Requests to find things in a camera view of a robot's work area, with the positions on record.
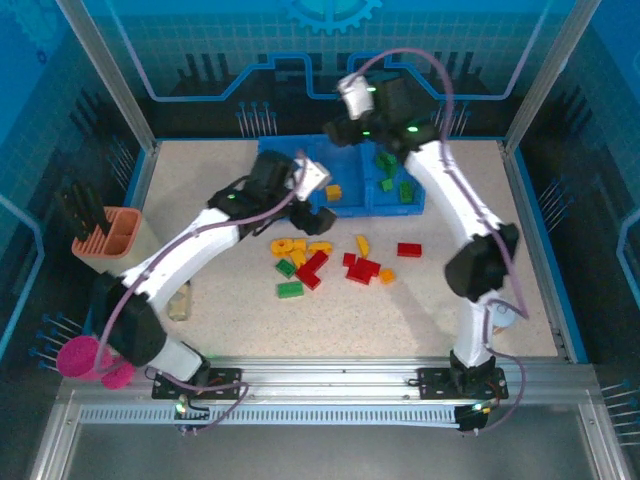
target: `speckled surface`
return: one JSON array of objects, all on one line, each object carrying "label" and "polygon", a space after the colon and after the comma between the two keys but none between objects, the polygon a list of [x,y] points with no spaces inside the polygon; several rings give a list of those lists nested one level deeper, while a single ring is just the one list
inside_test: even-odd
[{"label": "speckled surface", "polygon": [[[217,190],[246,174],[256,141],[164,142],[144,206],[162,241],[182,231]],[[454,142],[454,155],[479,195],[505,221],[517,221],[497,144]],[[342,254],[357,253],[355,235],[371,244],[371,260],[392,268],[398,280],[369,287],[344,278]],[[289,224],[272,226],[216,257],[192,279],[192,315],[165,320],[179,338],[211,355],[364,356],[448,355],[457,330],[460,299],[443,276],[455,253],[442,216],[429,203],[419,217],[342,219],[317,240],[334,253],[320,270],[322,284],[303,297],[279,300],[276,284],[287,281],[274,265],[271,240],[300,237]],[[423,244],[421,259],[396,257],[398,241]],[[533,267],[524,242],[517,270],[531,318],[496,337],[495,346],[521,356],[556,356]],[[511,298],[510,289],[506,293]]]}]

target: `blue tray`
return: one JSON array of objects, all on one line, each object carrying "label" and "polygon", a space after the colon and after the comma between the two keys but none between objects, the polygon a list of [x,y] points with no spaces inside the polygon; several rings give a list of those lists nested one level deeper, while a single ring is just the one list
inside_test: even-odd
[{"label": "blue tray", "polygon": [[[382,190],[380,181],[386,176],[375,164],[376,154],[382,150],[371,142],[337,147],[326,135],[269,136],[258,142],[258,152],[275,150],[293,157],[298,149],[331,172],[331,185],[342,187],[342,198],[337,202],[328,202],[324,190],[314,192],[310,200],[316,209],[330,208],[339,217],[420,215],[424,210],[424,189],[401,165],[393,178],[393,190]],[[414,189],[413,203],[400,203],[402,181]]]}]

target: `red block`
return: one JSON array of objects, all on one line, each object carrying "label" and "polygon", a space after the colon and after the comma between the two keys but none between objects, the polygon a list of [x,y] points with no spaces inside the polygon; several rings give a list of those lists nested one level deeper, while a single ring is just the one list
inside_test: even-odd
[{"label": "red block", "polygon": [[356,268],[369,272],[374,277],[380,273],[380,264],[366,258],[359,258],[356,262]]},{"label": "red block", "polygon": [[353,267],[355,264],[356,264],[356,254],[345,253],[344,257],[342,257],[342,265],[344,267]]},{"label": "red block", "polygon": [[311,290],[315,290],[317,286],[320,285],[320,279],[315,273],[302,270],[302,268],[298,269],[296,277],[298,277],[298,280],[304,283]]},{"label": "red block", "polygon": [[398,243],[398,256],[420,258],[422,245],[419,243]]},{"label": "red block", "polygon": [[329,260],[329,255],[322,250],[318,250],[313,257],[311,257],[307,263],[302,265],[298,270],[304,270],[309,273],[316,273],[320,267],[322,267]]},{"label": "red block", "polygon": [[371,273],[354,265],[349,267],[349,270],[347,271],[347,278],[354,282],[362,283],[363,285],[369,285],[369,282],[371,281]]}]

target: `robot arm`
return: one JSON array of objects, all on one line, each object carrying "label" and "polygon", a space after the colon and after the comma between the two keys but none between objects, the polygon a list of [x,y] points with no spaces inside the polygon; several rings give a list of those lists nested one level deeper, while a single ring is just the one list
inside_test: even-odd
[{"label": "robot arm", "polygon": [[[305,165],[304,177],[302,168],[295,170],[294,163]],[[188,345],[167,335],[158,313],[182,284],[250,233],[259,235],[286,217],[308,235],[329,230],[335,214],[327,209],[313,214],[307,201],[329,180],[329,173],[308,158],[292,160],[277,152],[261,153],[247,177],[217,192],[208,201],[209,208],[201,211],[167,246],[119,278],[105,273],[97,279],[92,298],[95,333],[102,334],[115,305],[128,289],[134,288],[114,324],[109,344],[134,366],[149,365],[180,381],[198,384],[198,372],[206,373],[208,362]],[[285,208],[251,223],[234,222],[260,215],[281,203],[290,194],[294,181],[299,184],[296,195]],[[211,228],[221,222],[227,225]]]},{"label": "robot arm", "polygon": [[[478,377],[478,371],[494,368],[495,358],[483,340],[484,312],[487,302],[499,298],[507,274],[499,248],[478,212],[501,235],[512,258],[518,230],[513,224],[503,225],[481,201],[458,169],[450,149],[442,149],[439,132],[416,115],[402,78],[370,85],[363,76],[351,74],[338,83],[338,91],[348,114],[325,125],[332,142],[346,146],[372,140],[384,145],[429,192],[453,231],[460,250],[444,270],[452,291],[465,298],[451,354],[452,375],[463,393],[468,390],[469,380]],[[489,332],[495,308],[491,313]]]}]

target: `yellow block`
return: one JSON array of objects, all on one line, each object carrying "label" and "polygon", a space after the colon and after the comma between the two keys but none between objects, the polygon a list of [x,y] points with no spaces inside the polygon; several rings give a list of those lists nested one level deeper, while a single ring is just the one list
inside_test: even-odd
[{"label": "yellow block", "polygon": [[284,258],[293,250],[293,240],[290,238],[279,238],[271,242],[271,253],[274,257]]},{"label": "yellow block", "polygon": [[307,239],[306,238],[296,238],[293,241],[292,250],[301,250],[302,253],[307,251]]},{"label": "yellow block", "polygon": [[296,268],[300,268],[302,265],[307,263],[307,257],[305,257],[304,253],[300,250],[291,250],[289,252],[289,256],[291,257],[291,260],[293,260],[293,264]]},{"label": "yellow block", "polygon": [[393,282],[396,279],[396,274],[393,273],[393,270],[391,270],[390,268],[385,268],[384,270],[381,270],[379,276],[380,276],[380,281],[385,285],[387,283]]},{"label": "yellow block", "polygon": [[342,188],[340,185],[329,185],[324,189],[327,194],[327,201],[337,202],[342,198]]},{"label": "yellow block", "polygon": [[358,248],[360,249],[360,256],[367,258],[369,255],[369,242],[364,235],[356,235],[356,242],[358,242]]},{"label": "yellow block", "polygon": [[331,255],[331,252],[333,252],[333,246],[331,246],[329,242],[313,242],[309,245],[309,253],[311,255],[319,251],[323,251],[327,255]]}]

